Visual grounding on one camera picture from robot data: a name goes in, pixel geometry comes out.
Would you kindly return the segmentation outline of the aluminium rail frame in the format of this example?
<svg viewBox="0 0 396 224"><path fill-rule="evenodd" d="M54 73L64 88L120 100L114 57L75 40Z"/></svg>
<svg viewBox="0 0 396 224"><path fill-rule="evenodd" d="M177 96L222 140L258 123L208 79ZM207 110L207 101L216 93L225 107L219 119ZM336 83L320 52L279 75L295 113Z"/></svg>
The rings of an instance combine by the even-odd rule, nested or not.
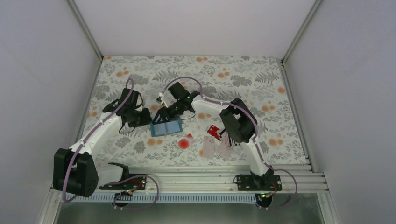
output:
<svg viewBox="0 0 396 224"><path fill-rule="evenodd" d="M281 165L285 172L277 172L283 189L278 193L318 193L329 188L323 173L313 173L309 166ZM130 167L133 174L147 174L154 178L161 193L236 193L233 182L238 174L249 174L247 165L201 167Z"/></svg>

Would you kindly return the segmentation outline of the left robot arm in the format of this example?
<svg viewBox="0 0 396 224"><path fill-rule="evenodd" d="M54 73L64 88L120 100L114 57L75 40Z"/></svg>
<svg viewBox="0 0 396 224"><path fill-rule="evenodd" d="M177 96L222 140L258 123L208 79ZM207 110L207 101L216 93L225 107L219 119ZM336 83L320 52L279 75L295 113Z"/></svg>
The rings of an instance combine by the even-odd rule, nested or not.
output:
<svg viewBox="0 0 396 224"><path fill-rule="evenodd" d="M54 155L52 187L63 194L89 197L98 186L126 188L130 183L127 165L110 162L99 166L95 160L107 141L127 125L131 128L151 122L149 109L138 91L124 88L121 97L104 107L98 121L79 141Z"/></svg>

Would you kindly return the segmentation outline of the red bank card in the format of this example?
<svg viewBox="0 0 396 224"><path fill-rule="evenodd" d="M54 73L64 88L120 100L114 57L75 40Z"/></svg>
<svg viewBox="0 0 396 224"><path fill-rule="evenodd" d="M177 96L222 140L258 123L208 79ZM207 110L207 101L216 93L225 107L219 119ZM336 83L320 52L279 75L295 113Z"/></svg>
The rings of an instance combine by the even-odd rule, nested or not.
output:
<svg viewBox="0 0 396 224"><path fill-rule="evenodd" d="M220 130L220 129L219 129L218 127L216 127L215 125L211 125L211 126L208 128L207 133L208 133L209 135L211 135L212 137L214 137L215 139L221 141L221 137L219 136L219 133L218 133L219 130Z"/></svg>

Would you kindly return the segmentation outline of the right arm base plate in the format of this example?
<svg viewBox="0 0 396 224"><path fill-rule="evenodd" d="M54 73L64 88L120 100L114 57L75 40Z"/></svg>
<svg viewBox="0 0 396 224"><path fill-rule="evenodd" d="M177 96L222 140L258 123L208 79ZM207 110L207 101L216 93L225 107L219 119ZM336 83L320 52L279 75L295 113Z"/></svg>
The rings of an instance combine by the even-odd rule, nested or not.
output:
<svg viewBox="0 0 396 224"><path fill-rule="evenodd" d="M238 191L282 191L282 182L279 175L259 177L253 174L236 175L233 179Z"/></svg>

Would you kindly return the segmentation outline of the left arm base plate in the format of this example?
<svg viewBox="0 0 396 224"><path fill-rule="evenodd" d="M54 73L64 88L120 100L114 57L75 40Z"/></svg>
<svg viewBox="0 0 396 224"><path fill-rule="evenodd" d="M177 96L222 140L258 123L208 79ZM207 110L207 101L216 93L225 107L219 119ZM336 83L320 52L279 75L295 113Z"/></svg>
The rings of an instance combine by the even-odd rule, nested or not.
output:
<svg viewBox="0 0 396 224"><path fill-rule="evenodd" d="M119 190L119 191L135 191L145 190L147 177L144 174L129 174L127 177L122 177L121 183L109 183L99 186L100 190Z"/></svg>

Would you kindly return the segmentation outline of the teal card holder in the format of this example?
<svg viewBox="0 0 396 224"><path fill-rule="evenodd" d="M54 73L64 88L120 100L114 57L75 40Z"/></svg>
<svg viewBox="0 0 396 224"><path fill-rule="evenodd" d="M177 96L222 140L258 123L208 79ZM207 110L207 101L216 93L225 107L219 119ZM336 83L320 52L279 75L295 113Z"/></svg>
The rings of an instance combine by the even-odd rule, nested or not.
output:
<svg viewBox="0 0 396 224"><path fill-rule="evenodd" d="M174 133L179 133L183 131L182 128L183 121L181 119L176 119L173 121L168 121L160 124L150 123L150 131L152 137L160 137L165 135L171 135Z"/></svg>

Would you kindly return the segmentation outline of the floral table mat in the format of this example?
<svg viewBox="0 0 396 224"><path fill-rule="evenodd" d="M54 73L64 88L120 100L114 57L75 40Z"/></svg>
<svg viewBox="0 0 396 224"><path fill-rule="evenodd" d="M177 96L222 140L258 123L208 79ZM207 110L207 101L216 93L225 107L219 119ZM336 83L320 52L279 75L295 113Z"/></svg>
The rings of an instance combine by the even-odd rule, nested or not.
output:
<svg viewBox="0 0 396 224"><path fill-rule="evenodd" d="M118 99L126 80L145 99L152 115L159 109L158 94L177 78L188 91L202 91L220 100L240 98L258 122L256 141L271 165L305 164L301 141L287 97L280 68L273 57L248 56L105 56L95 84L84 132L98 121L103 108ZM123 129L99 151L99 166L119 162L129 166L231 166L248 165L241 147L227 160L204 147L211 125L222 127L220 118L207 113L185 112L183 131L152 137L149 126ZM182 150L178 142L191 134L195 142Z"/></svg>

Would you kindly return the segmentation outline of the black striped card pile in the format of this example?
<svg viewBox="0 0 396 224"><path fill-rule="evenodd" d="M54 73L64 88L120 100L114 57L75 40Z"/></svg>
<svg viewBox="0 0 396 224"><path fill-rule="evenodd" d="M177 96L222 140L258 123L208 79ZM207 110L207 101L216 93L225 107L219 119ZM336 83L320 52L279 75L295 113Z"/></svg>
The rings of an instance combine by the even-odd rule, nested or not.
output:
<svg viewBox="0 0 396 224"><path fill-rule="evenodd" d="M228 147L233 147L233 146L240 146L240 143L234 141L229 135L226 129L222 129L219 133L220 140L225 142Z"/></svg>

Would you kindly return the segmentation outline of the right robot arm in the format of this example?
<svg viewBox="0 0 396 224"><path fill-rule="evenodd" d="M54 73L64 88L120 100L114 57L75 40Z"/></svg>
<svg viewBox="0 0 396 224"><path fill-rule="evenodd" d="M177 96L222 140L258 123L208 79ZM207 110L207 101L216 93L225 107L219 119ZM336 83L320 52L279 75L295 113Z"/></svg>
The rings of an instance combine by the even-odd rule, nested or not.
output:
<svg viewBox="0 0 396 224"><path fill-rule="evenodd" d="M274 171L261 154L261 148L255 141L258 136L257 120L240 98L234 100L214 99L199 91L189 92L179 82L168 86L174 102L169 103L164 93L159 93L156 101L162 107L153 118L153 124L178 119L184 112L207 113L219 117L228 136L239 143L245 154L251 159L250 172L253 184L259 190L271 184Z"/></svg>

